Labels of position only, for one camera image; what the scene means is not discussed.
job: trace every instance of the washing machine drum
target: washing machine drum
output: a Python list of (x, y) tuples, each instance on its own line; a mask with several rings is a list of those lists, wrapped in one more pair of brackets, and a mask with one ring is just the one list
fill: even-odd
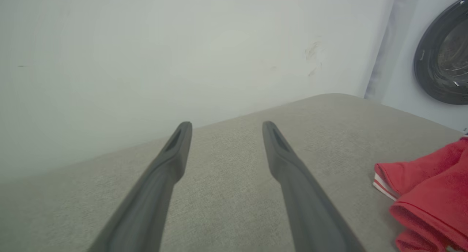
[(441, 13), (424, 33), (414, 57), (421, 87), (448, 104), (468, 104), (468, 0)]

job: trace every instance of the wall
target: wall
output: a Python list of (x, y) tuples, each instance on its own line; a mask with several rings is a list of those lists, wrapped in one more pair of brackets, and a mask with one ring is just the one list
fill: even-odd
[(385, 39), (374, 68), (376, 81), (366, 98), (462, 132), (468, 131), (468, 105), (431, 98), (417, 83), (413, 59), (419, 41), (434, 19), (456, 0), (395, 0)]
[(0, 181), (323, 93), (392, 0), (0, 0)]

